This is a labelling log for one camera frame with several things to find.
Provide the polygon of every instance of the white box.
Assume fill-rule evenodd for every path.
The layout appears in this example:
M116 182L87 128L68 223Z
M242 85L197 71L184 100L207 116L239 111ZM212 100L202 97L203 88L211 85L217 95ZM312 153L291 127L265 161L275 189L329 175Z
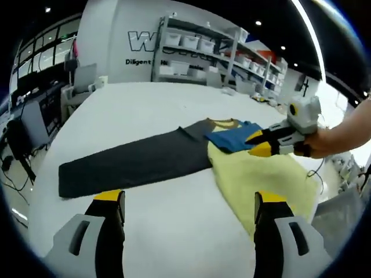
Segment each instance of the white box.
M226 33L232 35L233 38L236 32L238 32L238 41L240 43L245 43L250 33L240 27L232 27L226 30Z
M263 66L259 66L259 69L257 70L257 74L264 75L265 68Z
M177 33L166 33L165 45L176 45L180 43L181 35Z
M212 65L211 66L209 66L209 71L210 72L214 72L214 73L218 73L219 72L219 69L217 68L217 67L213 67Z
M208 41L207 39L200 39L198 44L198 49L207 52L213 53L214 52L215 43Z
M187 75L188 69L190 68L189 63L179 62L179 61L170 61L170 66L174 70L176 75Z
M190 75L197 79L206 79L206 71L201 71L199 69L190 68Z
M199 37L184 35L180 44L186 48L197 49Z
M258 69L259 69L259 64L258 64L258 63L255 63L255 62L252 62L252 63L250 63L249 68L250 68L250 70L252 70L253 72L257 72Z
M274 74L271 75L271 81L272 83L276 84L277 82L277 76L275 76Z
M160 65L160 75L174 75L174 68L168 65Z
M249 68L251 63L251 60L244 55L237 55L235 61L241 63L244 68Z

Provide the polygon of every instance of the shelf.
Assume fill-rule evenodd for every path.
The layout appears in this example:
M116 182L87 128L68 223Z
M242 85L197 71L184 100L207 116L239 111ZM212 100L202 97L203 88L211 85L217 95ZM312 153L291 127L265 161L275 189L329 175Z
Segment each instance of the shelf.
M169 79L175 80L179 83L195 83L195 84L206 84L206 79L200 79L193 76L188 75L167 75L167 74L160 74L159 79Z
M265 58L263 55L261 55L259 52L255 51L255 50L252 50L250 48L248 48L244 43L242 42L238 42L237 44L237 49L238 50L244 50L246 52L248 52L250 55L254 56L255 58L258 58L262 61L264 61L265 63L268 63L268 59Z
M256 72L254 72L254 71L252 71L251 69L249 69L249 68L245 68L241 63L239 63L239 62L234 62L234 65L235 66L237 66L237 67L239 67L239 68L241 68L241 69L243 69L243 70L245 70L245 71L248 71L248 72L251 72L252 74L254 74L254 75L256 75L256 76L259 76L260 78L264 78L264 75L260 75L260 74L258 74L258 73L256 73Z
M196 23L192 23L189 21L181 20L175 17L169 18L168 27L170 28L178 28L185 31L191 31L194 33L199 33L205 36L208 36L210 38L219 38L219 39L231 39L233 40L233 36L228 35L227 33L224 33L222 31L219 31L217 29L214 29L212 27L208 26L201 26Z
M275 69L276 71L278 71L278 73L281 73L281 68L280 68L279 66L277 66L277 65L275 65L275 64L273 64L273 63L271 63L271 67L272 67L273 69Z
M276 85L276 83L274 83L273 81L270 81L269 79L267 79L267 82L273 84L273 85Z
M198 53L198 54L202 54L202 55L205 55L205 56L208 56L208 57L213 57L215 59L218 59L218 60L221 60L221 61L226 61L226 62L229 62L229 60L230 60L228 57L224 57L224 56L221 56L221 55L218 55L218 54L208 53L208 52L204 52L202 50L187 48L187 47L179 46L179 45L164 45L163 48L164 49L174 49L174 50L178 50L178 51L186 51L186 52L191 52L191 53Z

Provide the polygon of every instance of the human arm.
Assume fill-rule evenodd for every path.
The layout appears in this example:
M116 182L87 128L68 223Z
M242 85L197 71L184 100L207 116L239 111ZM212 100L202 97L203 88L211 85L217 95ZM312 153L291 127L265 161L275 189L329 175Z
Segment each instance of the human arm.
M353 113L332 129L318 129L307 136L312 158L324 158L362 146L371 139L371 100L363 101Z

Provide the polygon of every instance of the metal shelving unit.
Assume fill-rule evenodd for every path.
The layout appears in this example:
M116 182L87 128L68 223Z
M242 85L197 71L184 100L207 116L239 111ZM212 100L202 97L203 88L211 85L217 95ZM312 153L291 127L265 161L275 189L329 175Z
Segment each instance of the metal shelving unit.
M168 32L168 28L171 29L178 29L182 31L192 32L199 35L203 35L215 40L216 44L214 47L213 53L203 52L198 49L190 49L183 46L170 46L165 45L166 40L166 33ZM193 22L189 22L187 20L182 20L177 17L170 17L165 16L160 19L160 24L158 27L155 51L154 51L154 59L152 63L152 74L151 80L153 82L159 82L162 80L173 80L176 82L189 82L189 83L206 83L205 80L197 79L192 76L180 76L180 75L160 75L159 74L159 67L161 65L161 58L163 55L163 50L172 50L174 52L189 52L189 53L196 53L199 54L200 57L207 57L208 60L211 62L211 65L216 66L218 62L221 62L224 68L226 68L226 73L224 77L224 85L230 86L229 81L232 77L232 70L234 67L240 68L247 72L249 75L256 75L261 78L262 85L265 87L267 82L274 84L268 79L268 74L270 70L274 73L280 73L279 67L274 65L271 62L271 58L266 59L260 53L256 52L253 49L248 48L244 43L238 41L240 33L237 31L234 35L228 34L223 32L222 30L215 29L211 26L206 25L199 25ZM221 55L221 47L222 45L227 45L229 49L231 49L230 57L226 57ZM264 75L259 75L258 73L252 71L249 68L245 68L242 64L235 61L235 56L237 50L245 52L246 54L252 56L254 61L257 61L260 64L265 65L265 72Z

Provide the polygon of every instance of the office chair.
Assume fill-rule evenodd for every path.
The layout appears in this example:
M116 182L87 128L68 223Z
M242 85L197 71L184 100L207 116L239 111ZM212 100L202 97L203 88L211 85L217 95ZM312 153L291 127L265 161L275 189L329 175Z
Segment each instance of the office chair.
M62 123L96 90L97 81L97 64L78 67L72 59L65 62L65 70L70 72L70 84L61 90Z

